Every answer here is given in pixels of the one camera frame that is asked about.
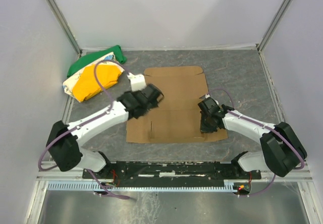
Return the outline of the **brown cardboard box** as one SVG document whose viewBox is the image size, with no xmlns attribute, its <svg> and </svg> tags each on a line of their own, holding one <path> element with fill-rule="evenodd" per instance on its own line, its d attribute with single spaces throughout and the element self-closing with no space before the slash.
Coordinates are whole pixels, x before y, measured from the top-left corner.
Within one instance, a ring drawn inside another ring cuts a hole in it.
<svg viewBox="0 0 323 224">
<path fill-rule="evenodd" d="M 155 67 L 144 71 L 146 83 L 155 85 L 164 95 L 157 108 L 131 119 L 126 125 L 129 143 L 203 143 L 227 139 L 226 130 L 200 131 L 198 104 L 208 93 L 200 66 Z"/>
</svg>

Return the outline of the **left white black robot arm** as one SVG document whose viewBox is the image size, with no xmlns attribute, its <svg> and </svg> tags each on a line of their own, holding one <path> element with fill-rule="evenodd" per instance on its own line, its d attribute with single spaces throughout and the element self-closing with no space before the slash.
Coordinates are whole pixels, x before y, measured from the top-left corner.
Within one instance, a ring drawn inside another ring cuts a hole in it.
<svg viewBox="0 0 323 224">
<path fill-rule="evenodd" d="M 153 84 L 138 91 L 126 91 L 107 107 L 78 121 L 54 123 L 46 149 L 56 167 L 67 172 L 80 167 L 94 173 L 109 173 L 112 164 L 100 151 L 90 151 L 83 145 L 101 132 L 130 119 L 138 119 L 158 107 L 163 93 Z"/>
</svg>

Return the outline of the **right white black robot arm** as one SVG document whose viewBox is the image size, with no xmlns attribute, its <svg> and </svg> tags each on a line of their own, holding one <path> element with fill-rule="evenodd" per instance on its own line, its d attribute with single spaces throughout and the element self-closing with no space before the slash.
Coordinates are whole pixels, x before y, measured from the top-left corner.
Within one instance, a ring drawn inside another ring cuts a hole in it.
<svg viewBox="0 0 323 224">
<path fill-rule="evenodd" d="M 218 105 L 211 97 L 198 103 L 198 107 L 202 133 L 223 129 L 260 144 L 261 151 L 246 151 L 237 156 L 238 166 L 243 171 L 269 170 L 279 177 L 285 177 L 290 171 L 305 167 L 307 152 L 289 124 L 270 124 L 253 119 L 233 107 Z"/>
</svg>

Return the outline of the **white patterned cloth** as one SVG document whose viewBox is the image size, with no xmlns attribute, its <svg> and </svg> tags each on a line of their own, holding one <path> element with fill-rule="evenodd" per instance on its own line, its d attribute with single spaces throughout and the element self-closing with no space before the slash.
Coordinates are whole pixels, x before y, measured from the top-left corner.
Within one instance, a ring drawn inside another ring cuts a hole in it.
<svg viewBox="0 0 323 224">
<path fill-rule="evenodd" d="M 100 64 L 107 64 L 107 65 L 115 65 L 115 66 L 117 66 L 117 67 L 119 67 L 119 69 L 121 69 L 121 70 L 123 70 L 123 72 L 125 71 L 124 70 L 124 68 L 122 68 L 120 65 L 118 65 L 117 63 L 116 63 L 116 61 L 114 61 L 114 60 L 112 60 L 111 58 L 113 57 L 113 54 L 112 53 L 110 53 L 109 54 L 109 56 L 108 56 L 108 58 L 105 58 L 104 60 L 97 60 L 97 61 L 95 61 L 95 62 L 93 62 L 93 63 L 90 63 L 89 65 L 87 65 L 87 66 L 91 66 L 91 65 L 95 65 L 95 68 L 94 68 L 94 75 L 95 75 L 95 77 L 96 77 L 96 67 L 98 66 L 98 65 L 100 65 Z M 76 84 L 76 81 L 78 80 L 78 78 L 79 78 L 79 76 L 80 76 L 80 74 L 83 72 L 83 70 L 85 69 L 85 67 L 84 68 L 82 68 L 82 69 L 80 69 L 78 72 L 76 72 L 74 75 L 72 75 L 71 77 L 69 77 L 69 78 L 67 78 L 64 82 L 63 82 L 63 90 L 64 90 L 64 92 L 67 94 L 67 95 L 69 95 L 69 96 L 71 96 L 71 97 L 73 97 L 73 98 L 75 98 L 74 96 L 73 96 L 73 94 L 72 94 L 72 89 L 73 89 L 73 87 L 74 87 L 74 85 Z"/>
</svg>

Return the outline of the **yellow cloth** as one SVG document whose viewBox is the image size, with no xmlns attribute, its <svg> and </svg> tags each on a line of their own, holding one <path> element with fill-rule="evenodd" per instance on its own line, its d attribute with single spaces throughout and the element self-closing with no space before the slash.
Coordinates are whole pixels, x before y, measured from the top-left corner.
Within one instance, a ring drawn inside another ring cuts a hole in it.
<svg viewBox="0 0 323 224">
<path fill-rule="evenodd" d="M 72 89 L 73 96 L 83 102 L 89 100 L 104 89 L 108 89 L 118 82 L 123 70 L 115 65 L 100 64 L 96 67 L 96 77 L 94 75 L 95 65 L 87 66 L 80 74 L 76 84 Z"/>
</svg>

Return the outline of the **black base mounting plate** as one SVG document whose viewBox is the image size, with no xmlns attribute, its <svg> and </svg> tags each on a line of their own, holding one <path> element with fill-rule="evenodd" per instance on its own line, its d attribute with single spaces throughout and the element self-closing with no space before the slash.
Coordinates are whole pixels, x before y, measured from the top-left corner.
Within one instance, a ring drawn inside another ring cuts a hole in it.
<svg viewBox="0 0 323 224">
<path fill-rule="evenodd" d="M 117 187 L 223 187 L 225 180 L 259 180 L 260 171 L 246 172 L 237 163 L 116 161 L 93 174 Z"/>
</svg>

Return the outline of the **green cloth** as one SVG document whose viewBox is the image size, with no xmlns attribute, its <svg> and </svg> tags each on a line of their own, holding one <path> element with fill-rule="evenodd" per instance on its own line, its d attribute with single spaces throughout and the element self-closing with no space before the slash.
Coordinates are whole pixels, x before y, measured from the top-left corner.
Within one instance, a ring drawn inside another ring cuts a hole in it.
<svg viewBox="0 0 323 224">
<path fill-rule="evenodd" d="M 122 49 L 119 45 L 115 45 L 105 50 L 96 51 L 85 56 L 80 57 L 77 61 L 75 61 L 69 68 L 67 72 L 67 78 L 74 75 L 80 69 L 85 66 L 93 63 L 97 60 L 104 60 L 108 58 L 109 54 L 112 53 L 113 57 L 111 58 L 114 61 L 119 62 L 120 64 L 124 64 L 127 61 L 127 58 L 124 56 Z"/>
</svg>

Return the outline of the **metal front shelf sheet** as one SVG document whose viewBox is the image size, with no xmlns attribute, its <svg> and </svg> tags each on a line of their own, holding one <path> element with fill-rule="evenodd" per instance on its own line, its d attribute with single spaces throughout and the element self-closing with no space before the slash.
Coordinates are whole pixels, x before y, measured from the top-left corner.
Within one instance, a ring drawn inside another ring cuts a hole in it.
<svg viewBox="0 0 323 224">
<path fill-rule="evenodd" d="M 48 191 L 40 223 L 308 223 L 296 186 L 250 198 L 230 193 L 132 192 L 129 200 Z"/>
</svg>

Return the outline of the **left aluminium corner post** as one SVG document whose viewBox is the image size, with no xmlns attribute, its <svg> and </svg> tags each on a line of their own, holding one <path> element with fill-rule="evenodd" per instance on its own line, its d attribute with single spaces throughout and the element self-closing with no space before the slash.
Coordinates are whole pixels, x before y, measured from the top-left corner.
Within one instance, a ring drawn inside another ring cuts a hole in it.
<svg viewBox="0 0 323 224">
<path fill-rule="evenodd" d="M 49 5 L 51 11 L 53 12 L 57 22 L 59 23 L 60 27 L 62 28 L 64 34 L 66 35 L 69 43 L 71 44 L 74 51 L 77 53 L 78 56 L 81 55 L 82 49 L 79 46 L 75 36 L 73 35 L 70 26 L 68 25 L 68 22 L 60 10 L 56 0 L 46 0 L 47 4 Z"/>
</svg>

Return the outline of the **aluminium corner post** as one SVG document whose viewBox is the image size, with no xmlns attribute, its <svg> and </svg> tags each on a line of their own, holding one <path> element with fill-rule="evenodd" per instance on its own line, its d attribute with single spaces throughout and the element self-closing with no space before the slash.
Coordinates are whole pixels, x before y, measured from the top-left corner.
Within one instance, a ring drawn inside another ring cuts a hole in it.
<svg viewBox="0 0 323 224">
<path fill-rule="evenodd" d="M 272 35 L 274 34 L 277 26 L 279 25 L 280 21 L 282 20 L 283 16 L 285 15 L 286 11 L 288 10 L 290 4 L 293 0 L 283 0 L 281 5 L 279 6 L 277 12 L 275 13 L 269 27 L 267 28 L 264 36 L 262 37 L 260 43 L 257 46 L 257 51 L 261 53 L 265 47 L 267 46 L 268 42 L 270 41 Z"/>
<path fill-rule="evenodd" d="M 46 0 L 47 4 L 49 5 L 51 11 L 53 12 L 57 22 L 59 23 L 60 27 L 62 28 L 64 34 L 66 35 L 69 43 L 71 44 L 74 51 L 77 53 L 78 56 L 81 55 L 82 49 L 79 46 L 75 36 L 73 35 L 70 26 L 68 25 L 68 22 L 60 10 L 56 0 Z"/>
</svg>

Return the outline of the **right aluminium corner post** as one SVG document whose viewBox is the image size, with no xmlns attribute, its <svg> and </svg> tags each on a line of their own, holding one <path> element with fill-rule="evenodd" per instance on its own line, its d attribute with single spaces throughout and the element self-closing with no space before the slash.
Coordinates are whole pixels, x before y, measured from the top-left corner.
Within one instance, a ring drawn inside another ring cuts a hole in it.
<svg viewBox="0 0 323 224">
<path fill-rule="evenodd" d="M 279 25 L 280 21 L 282 20 L 283 16 L 285 15 L 286 11 L 288 10 L 290 4 L 293 0 L 283 0 L 281 5 L 279 6 L 277 12 L 275 13 L 269 27 L 267 28 L 264 36 L 262 37 L 260 43 L 257 46 L 257 51 L 261 53 L 265 47 L 267 46 L 268 42 L 270 41 L 272 35 L 274 34 L 277 26 Z"/>
</svg>

